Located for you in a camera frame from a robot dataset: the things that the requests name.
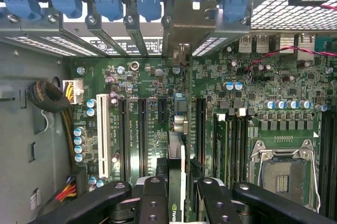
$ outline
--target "gray metal panel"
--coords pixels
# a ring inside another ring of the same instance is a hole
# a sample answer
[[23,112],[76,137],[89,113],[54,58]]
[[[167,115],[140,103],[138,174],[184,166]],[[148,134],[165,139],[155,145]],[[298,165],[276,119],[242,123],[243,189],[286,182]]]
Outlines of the gray metal panel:
[[[67,143],[59,114],[52,129],[34,134],[33,104],[21,109],[19,91],[35,80],[66,79],[59,58],[0,43],[0,88],[9,85],[15,100],[0,103],[0,219],[1,223],[27,223],[61,186],[70,172]],[[35,142],[36,160],[28,162],[28,145]],[[41,191],[42,204],[31,210],[33,191]]]

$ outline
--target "white power connector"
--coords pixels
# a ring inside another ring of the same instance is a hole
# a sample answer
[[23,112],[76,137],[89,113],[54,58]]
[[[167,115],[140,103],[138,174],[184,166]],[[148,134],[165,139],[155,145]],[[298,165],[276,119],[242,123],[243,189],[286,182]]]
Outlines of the white power connector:
[[73,99],[70,100],[70,104],[82,104],[83,103],[83,81],[82,80],[63,80],[63,92],[65,92],[64,88],[66,84],[72,84],[73,85],[73,90],[72,90],[72,95]]

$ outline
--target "green circuit board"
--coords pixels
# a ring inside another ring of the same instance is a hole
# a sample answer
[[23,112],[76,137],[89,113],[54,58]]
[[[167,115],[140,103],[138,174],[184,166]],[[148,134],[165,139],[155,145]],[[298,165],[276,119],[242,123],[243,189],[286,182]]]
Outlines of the green circuit board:
[[[174,130],[174,115],[177,114],[174,109],[176,94],[183,94],[189,101],[186,119],[190,120],[190,135],[186,147],[190,157],[196,157],[202,163],[205,176],[221,178],[229,187],[238,180],[256,184],[260,176],[260,185],[263,186],[270,177],[268,166],[279,165],[280,158],[274,157],[269,162],[263,162],[262,168],[260,163],[252,164],[251,154],[257,141],[262,141],[266,149],[286,151],[298,149],[304,141],[309,140],[313,149],[315,173],[318,173],[321,112],[316,105],[329,105],[328,98],[336,94],[330,82],[337,73],[328,75],[325,72],[327,67],[337,67],[335,61],[333,58],[316,57],[310,67],[301,68],[296,61],[283,60],[282,56],[277,55],[263,61],[263,65],[271,66],[269,70],[253,68],[248,73],[240,70],[259,57],[261,54],[220,52],[207,58],[190,58],[190,64],[182,68],[179,74],[173,74],[172,60],[166,58],[73,59],[72,77],[83,80],[85,90],[84,104],[74,106],[74,126],[86,128],[86,156],[78,165],[86,166],[88,162],[98,159],[97,132],[87,127],[88,120],[92,118],[86,114],[86,101],[94,99],[97,94],[117,90],[120,97],[128,100],[130,174],[126,179],[131,185],[135,185],[141,175],[155,175],[156,159],[167,157],[167,132]],[[132,62],[139,63],[138,70],[130,69]],[[119,66],[125,69],[122,74],[116,72]],[[84,76],[76,72],[78,67],[85,68]],[[107,84],[104,79],[110,74],[115,82]],[[285,76],[293,76],[294,79],[284,81]],[[225,83],[242,83],[242,89],[227,90]],[[141,99],[147,99],[147,143],[143,152],[146,152],[148,162],[147,170],[143,173],[138,125],[138,101]],[[167,113],[166,119],[161,122],[158,120],[159,100],[165,100]],[[266,101],[275,104],[280,100],[286,104],[288,101],[299,103],[306,100],[310,102],[310,107],[266,107]],[[244,115],[239,113],[240,108],[245,108]],[[110,118],[113,155],[121,146],[118,106],[111,106]],[[304,189],[298,193],[297,200],[314,209],[316,198],[313,193],[311,160],[298,158],[296,161],[289,161],[289,167],[284,170],[291,170],[293,174],[293,169],[299,167],[303,171],[299,185]],[[276,175],[277,183],[282,180],[285,187],[291,186],[287,184],[289,176]],[[121,177],[118,162],[112,164],[109,179],[125,179]]]

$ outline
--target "white pci slot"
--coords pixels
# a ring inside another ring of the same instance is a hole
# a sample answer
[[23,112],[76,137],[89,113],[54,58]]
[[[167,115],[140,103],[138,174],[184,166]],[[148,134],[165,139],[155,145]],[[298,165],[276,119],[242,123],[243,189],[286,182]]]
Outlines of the white pci slot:
[[111,173],[109,94],[97,94],[98,174],[108,178]]

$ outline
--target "motherboard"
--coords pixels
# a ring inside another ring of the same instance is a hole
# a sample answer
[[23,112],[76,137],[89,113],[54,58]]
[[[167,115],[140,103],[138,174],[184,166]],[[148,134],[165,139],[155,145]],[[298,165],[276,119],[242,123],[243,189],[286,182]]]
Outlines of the motherboard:
[[241,43],[180,67],[163,57],[72,59],[84,89],[74,105],[76,161],[90,190],[102,177],[135,186],[155,176],[174,131],[184,135],[187,180],[194,160],[229,188],[252,182],[319,211],[322,112],[336,94],[336,62],[288,50],[251,65],[263,49]]

